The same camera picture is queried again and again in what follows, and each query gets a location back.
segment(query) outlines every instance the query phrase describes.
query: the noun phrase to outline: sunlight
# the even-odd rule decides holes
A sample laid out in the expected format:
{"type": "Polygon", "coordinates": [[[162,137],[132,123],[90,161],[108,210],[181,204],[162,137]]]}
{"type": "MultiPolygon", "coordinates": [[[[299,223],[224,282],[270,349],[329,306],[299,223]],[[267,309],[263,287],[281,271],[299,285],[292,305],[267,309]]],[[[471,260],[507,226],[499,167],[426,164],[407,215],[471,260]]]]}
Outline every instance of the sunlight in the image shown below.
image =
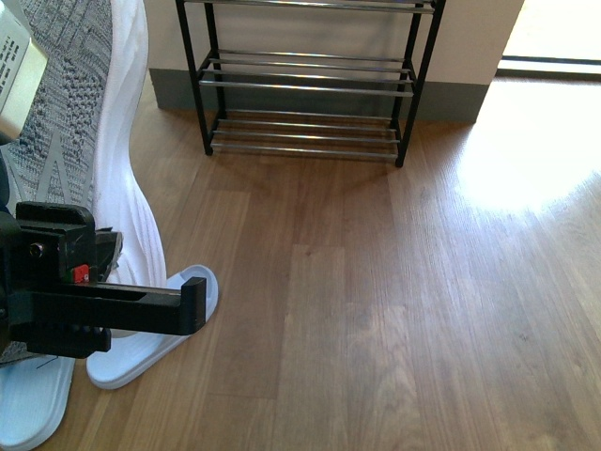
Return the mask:
{"type": "MultiPolygon", "coordinates": [[[[509,85],[491,87],[464,148],[459,185],[462,195],[480,207],[540,210],[565,199],[601,168],[595,101],[600,89],[581,86],[578,95],[585,102],[576,107],[574,97],[553,99],[548,86],[509,85]],[[578,116],[559,114],[569,108],[578,116]]],[[[551,88],[574,95],[575,87],[551,88]]]]}
{"type": "Polygon", "coordinates": [[[601,59],[599,0],[526,0],[503,54],[601,59]]]}

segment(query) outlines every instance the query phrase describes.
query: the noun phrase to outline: metal rack bar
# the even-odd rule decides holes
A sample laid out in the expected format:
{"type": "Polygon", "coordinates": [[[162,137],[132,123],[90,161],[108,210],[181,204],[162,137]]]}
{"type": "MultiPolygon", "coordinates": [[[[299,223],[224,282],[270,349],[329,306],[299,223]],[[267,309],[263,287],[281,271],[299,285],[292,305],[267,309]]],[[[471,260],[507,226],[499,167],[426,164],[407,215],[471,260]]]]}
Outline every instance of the metal rack bar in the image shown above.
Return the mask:
{"type": "Polygon", "coordinates": [[[296,111],[275,111],[275,110],[227,110],[229,113],[250,113],[259,115],[290,115],[290,116],[307,116],[307,117],[332,117],[341,119],[369,119],[369,120],[391,120],[389,117],[382,116],[352,116],[352,115],[331,115],[327,113],[301,113],[296,111]]]}
{"type": "Polygon", "coordinates": [[[210,58],[209,61],[213,64],[237,64],[241,66],[280,66],[285,68],[307,68],[307,69],[324,69],[324,70],[355,70],[358,72],[389,72],[389,73],[408,73],[409,69],[392,69],[380,67],[359,67],[359,66],[343,66],[337,64],[317,64],[317,63],[290,63],[286,61],[252,61],[247,59],[223,59],[210,58]]]}
{"type": "Polygon", "coordinates": [[[176,3],[189,72],[193,83],[194,103],[196,105],[196,112],[203,136],[203,144],[205,145],[205,152],[207,155],[212,154],[214,148],[239,148],[246,150],[283,151],[355,158],[395,159],[395,164],[397,166],[400,167],[403,165],[412,127],[417,114],[419,100],[424,89],[425,75],[432,57],[436,36],[439,31],[442,11],[444,10],[446,3],[445,0],[176,0],[176,3]],[[205,6],[210,51],[200,68],[196,66],[193,56],[192,40],[188,19],[186,17],[185,3],[187,2],[200,3],[205,6]],[[408,43],[403,58],[224,50],[219,48],[217,40],[217,25],[215,23],[215,13],[213,8],[214,4],[403,12],[412,14],[412,20],[408,43]],[[425,14],[433,15],[433,17],[425,44],[422,65],[420,66],[419,73],[416,74],[411,59],[413,57],[420,20],[425,14]],[[250,69],[250,67],[262,67],[264,69],[254,71],[250,69]],[[268,70],[267,68],[300,68],[303,70],[290,70],[289,72],[294,73],[286,73],[288,70],[268,70]],[[347,70],[354,71],[355,73],[349,74],[349,76],[342,76],[341,74],[330,72],[331,75],[329,75],[328,71],[330,70],[347,70]],[[368,72],[379,73],[382,75],[370,79],[366,78],[371,76],[367,74],[368,72]],[[208,74],[212,75],[212,77],[210,77],[212,80],[205,79],[208,78],[205,77],[205,75],[208,74]],[[388,74],[394,74],[393,79],[389,79],[388,74]],[[238,76],[271,77],[271,80],[267,78],[265,80],[267,83],[256,83],[254,79],[250,79],[252,82],[224,80],[224,78],[227,77],[238,76]],[[296,79],[296,81],[290,81],[290,83],[276,83],[277,79],[280,77],[296,79]],[[349,85],[345,84],[344,86],[340,86],[340,84],[329,82],[349,82],[349,85]],[[382,88],[361,88],[361,86],[371,87],[370,85],[362,84],[374,84],[382,88]],[[215,86],[217,91],[219,111],[214,118],[210,129],[207,127],[201,98],[200,86],[202,85],[215,86]],[[255,109],[226,110],[226,87],[276,88],[283,90],[290,89],[298,91],[392,97],[394,98],[394,106],[392,114],[389,117],[330,115],[322,113],[255,109]],[[405,97],[412,97],[412,100],[409,107],[408,120],[405,123],[404,130],[401,132],[398,117],[401,109],[401,100],[405,97]],[[259,118],[237,118],[235,114],[258,115],[259,118]],[[274,115],[284,115],[284,118],[274,117],[274,115]],[[329,124],[327,121],[326,123],[317,123],[318,118],[376,120],[381,121],[382,127],[380,128],[377,125],[366,125],[365,123],[357,123],[357,126],[345,123],[329,124]],[[273,128],[276,132],[267,132],[267,130],[265,132],[260,132],[260,127],[265,127],[267,130],[273,128]],[[334,136],[333,134],[335,132],[339,132],[341,136],[334,136]],[[238,138],[241,142],[239,144],[236,142],[223,142],[222,138],[226,136],[233,137],[233,140],[238,138]],[[294,147],[289,144],[277,142],[273,145],[267,144],[263,146],[258,142],[253,144],[253,141],[256,141],[256,139],[275,139],[276,141],[295,140],[299,143],[302,143],[303,141],[305,143],[323,143],[324,148],[311,148],[311,146],[308,148],[305,148],[304,146],[294,147]],[[250,140],[251,143],[245,144],[244,141],[247,140],[250,140]],[[370,147],[369,145],[378,144],[380,146],[377,146],[377,148],[390,146],[391,150],[395,148],[395,151],[387,153],[385,149],[383,149],[382,152],[366,152],[361,148],[357,148],[353,151],[327,148],[327,146],[330,146],[328,143],[335,142],[341,144],[346,143],[345,147],[348,146],[349,143],[364,143],[368,148],[370,147]]]}
{"type": "Polygon", "coordinates": [[[272,146],[251,146],[246,144],[222,144],[212,143],[214,148],[240,148],[247,150],[266,150],[276,152],[291,152],[291,153],[310,153],[315,155],[335,155],[341,157],[360,157],[360,158],[380,158],[394,160],[396,159],[396,153],[376,153],[376,152],[360,152],[360,151],[344,151],[344,150],[330,150],[320,148],[284,148],[284,147],[272,147],[272,146]]]}
{"type": "Polygon", "coordinates": [[[186,0],[176,0],[177,16],[179,18],[179,28],[181,29],[181,37],[184,42],[184,50],[186,52],[186,60],[188,62],[188,73],[192,82],[192,92],[194,97],[194,105],[196,106],[196,115],[200,126],[200,134],[202,135],[205,153],[212,155],[213,149],[210,146],[212,136],[209,136],[207,129],[207,120],[205,119],[205,108],[203,106],[202,96],[200,95],[200,87],[198,85],[198,77],[196,76],[196,63],[194,61],[194,50],[192,47],[192,39],[190,37],[190,27],[188,26],[188,17],[186,15],[186,0]]]}
{"type": "Polygon", "coordinates": [[[432,18],[432,24],[430,25],[430,31],[425,42],[424,56],[422,58],[422,65],[420,66],[420,73],[418,75],[415,87],[413,87],[414,97],[409,107],[409,113],[407,116],[407,122],[405,124],[405,130],[403,133],[403,139],[398,148],[398,158],[396,159],[396,167],[402,167],[407,155],[407,149],[409,146],[409,140],[411,139],[411,133],[413,131],[413,125],[415,123],[415,117],[417,116],[417,109],[420,105],[420,99],[422,92],[424,91],[425,75],[428,72],[432,53],[434,51],[434,44],[436,43],[436,37],[439,33],[440,21],[442,20],[442,12],[444,11],[446,0],[436,1],[436,11],[432,18]]]}
{"type": "Polygon", "coordinates": [[[243,119],[221,119],[220,123],[232,125],[266,125],[271,127],[303,127],[308,129],[323,129],[323,130],[349,130],[354,132],[391,132],[394,129],[381,129],[377,127],[350,127],[344,125],[324,125],[324,124],[306,124],[295,122],[275,122],[268,120],[243,120],[243,119]]]}
{"type": "Polygon", "coordinates": [[[302,74],[302,73],[274,73],[274,72],[252,72],[250,70],[215,70],[215,69],[204,69],[204,73],[212,73],[217,75],[247,75],[253,77],[286,77],[286,78],[301,78],[307,80],[336,80],[343,82],[359,82],[359,83],[378,83],[378,84],[391,84],[391,85],[410,85],[411,80],[386,80],[376,78],[362,78],[362,77],[334,77],[330,75],[313,75],[313,74],[302,74]]]}
{"type": "Polygon", "coordinates": [[[246,136],[246,137],[261,137],[261,138],[288,138],[288,139],[308,139],[315,141],[351,141],[354,143],[380,143],[380,144],[396,144],[397,139],[378,139],[378,138],[362,138],[362,137],[347,137],[347,136],[323,136],[317,134],[287,134],[287,133],[259,133],[259,132],[235,132],[216,130],[215,134],[228,136],[246,136]]]}
{"type": "Polygon", "coordinates": [[[224,50],[219,49],[220,54],[245,54],[252,56],[285,56],[298,58],[327,58],[327,59],[347,59],[349,61],[373,61],[378,63],[403,63],[402,58],[376,58],[373,56],[349,56],[343,54],[299,54],[295,52],[247,52],[243,50],[224,50]]]}
{"type": "Polygon", "coordinates": [[[356,11],[401,12],[413,14],[432,14],[432,8],[417,8],[429,2],[387,2],[387,1],[338,1],[330,3],[302,2],[296,0],[187,0],[191,3],[211,3],[224,5],[245,5],[255,7],[294,7],[294,8],[324,8],[348,9],[356,11]]]}
{"type": "Polygon", "coordinates": [[[324,87],[324,86],[295,86],[295,85],[273,85],[260,83],[237,83],[237,82],[218,82],[213,80],[200,80],[201,85],[223,86],[223,87],[251,87],[251,88],[266,88],[266,89],[293,89],[299,91],[323,91],[337,92],[346,94],[365,94],[369,96],[388,96],[388,97],[411,97],[412,92],[405,91],[385,91],[379,89],[355,89],[345,87],[324,87]]]}

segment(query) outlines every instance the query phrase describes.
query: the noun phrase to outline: wooden floor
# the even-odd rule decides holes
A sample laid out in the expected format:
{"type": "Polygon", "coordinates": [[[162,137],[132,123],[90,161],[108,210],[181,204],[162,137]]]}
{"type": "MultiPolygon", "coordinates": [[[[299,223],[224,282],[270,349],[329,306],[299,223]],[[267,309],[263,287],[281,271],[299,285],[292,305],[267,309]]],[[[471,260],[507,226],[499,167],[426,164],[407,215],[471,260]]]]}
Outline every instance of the wooden floor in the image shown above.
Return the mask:
{"type": "Polygon", "coordinates": [[[209,158],[146,86],[132,162],[199,333],[48,450],[601,449],[601,86],[496,81],[406,166],[209,158]]]}

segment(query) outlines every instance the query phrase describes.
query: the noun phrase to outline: wall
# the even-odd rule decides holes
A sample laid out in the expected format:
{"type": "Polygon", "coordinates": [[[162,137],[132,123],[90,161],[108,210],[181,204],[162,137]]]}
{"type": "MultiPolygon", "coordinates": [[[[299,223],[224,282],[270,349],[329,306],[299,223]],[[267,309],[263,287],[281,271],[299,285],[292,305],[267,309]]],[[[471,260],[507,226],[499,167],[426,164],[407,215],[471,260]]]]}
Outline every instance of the wall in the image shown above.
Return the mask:
{"type": "MultiPolygon", "coordinates": [[[[475,120],[523,0],[448,0],[427,76],[421,118],[475,120]]],[[[186,60],[175,2],[145,0],[149,67],[161,107],[191,107],[186,60]]],[[[405,14],[308,8],[216,5],[225,49],[399,56],[408,29],[405,14]]],[[[196,58],[208,43],[202,4],[187,4],[196,58]]],[[[424,47],[422,27],[416,48],[424,47]]]]}

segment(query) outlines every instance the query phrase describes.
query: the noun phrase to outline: gray knit sneaker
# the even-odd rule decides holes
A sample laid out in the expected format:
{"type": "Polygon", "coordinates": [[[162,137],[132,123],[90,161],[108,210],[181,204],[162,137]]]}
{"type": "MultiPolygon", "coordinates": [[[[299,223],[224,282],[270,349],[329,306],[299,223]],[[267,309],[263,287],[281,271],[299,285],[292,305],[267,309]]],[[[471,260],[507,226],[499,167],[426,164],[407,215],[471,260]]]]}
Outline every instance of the gray knit sneaker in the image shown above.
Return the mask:
{"type": "MultiPolygon", "coordinates": [[[[1,200],[11,213],[22,200],[91,209],[94,151],[111,62],[111,2],[20,3],[48,66],[21,137],[0,147],[9,188],[9,197],[1,200]]],[[[32,356],[23,343],[10,343],[0,367],[32,356]]]]}

